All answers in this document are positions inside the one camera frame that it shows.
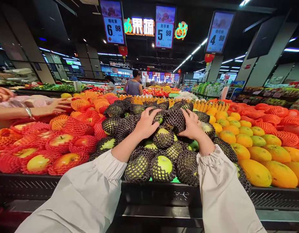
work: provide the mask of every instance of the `signboard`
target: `signboard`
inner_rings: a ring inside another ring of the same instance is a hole
[[[108,43],[125,44],[120,2],[100,1]]]
[[[234,12],[214,12],[205,50],[206,53],[223,53],[234,15]]]
[[[172,48],[175,12],[175,7],[156,6],[156,48]]]

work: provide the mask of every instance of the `illuminated sign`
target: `illuminated sign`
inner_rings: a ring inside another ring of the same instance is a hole
[[[156,48],[172,48],[175,13],[175,7],[156,6]]]
[[[128,18],[124,20],[124,32],[127,35],[154,36],[155,21],[153,19]]]
[[[176,39],[184,39],[188,30],[188,25],[182,21],[178,24],[178,28],[175,30],[175,38]]]
[[[100,1],[108,43],[124,44],[122,13],[120,2]]]
[[[223,53],[234,15],[234,12],[214,12],[206,53]]]

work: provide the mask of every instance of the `red lantern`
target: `red lantern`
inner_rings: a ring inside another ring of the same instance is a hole
[[[204,61],[206,62],[206,63],[208,63],[208,62],[212,62],[213,61],[213,59],[214,59],[214,54],[208,54],[208,53],[206,53],[205,54],[205,57],[204,57]]]

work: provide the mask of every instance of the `gray tank top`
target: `gray tank top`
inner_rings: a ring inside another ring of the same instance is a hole
[[[139,82],[134,82],[132,80],[128,80],[127,88],[128,88],[128,95],[136,96],[140,95],[139,91],[139,85],[141,85]]]

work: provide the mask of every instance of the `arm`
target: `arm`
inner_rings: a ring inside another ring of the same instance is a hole
[[[152,125],[156,113],[147,108],[133,133],[114,149],[92,162],[69,170],[59,181],[53,195],[32,213],[16,233],[104,233],[110,226],[121,194],[121,177],[132,151],[141,140],[151,136],[159,123]]]
[[[186,130],[180,134],[197,140],[200,147],[197,163],[205,232],[266,233],[236,167],[198,127],[198,117],[187,111],[189,116],[183,111]]]

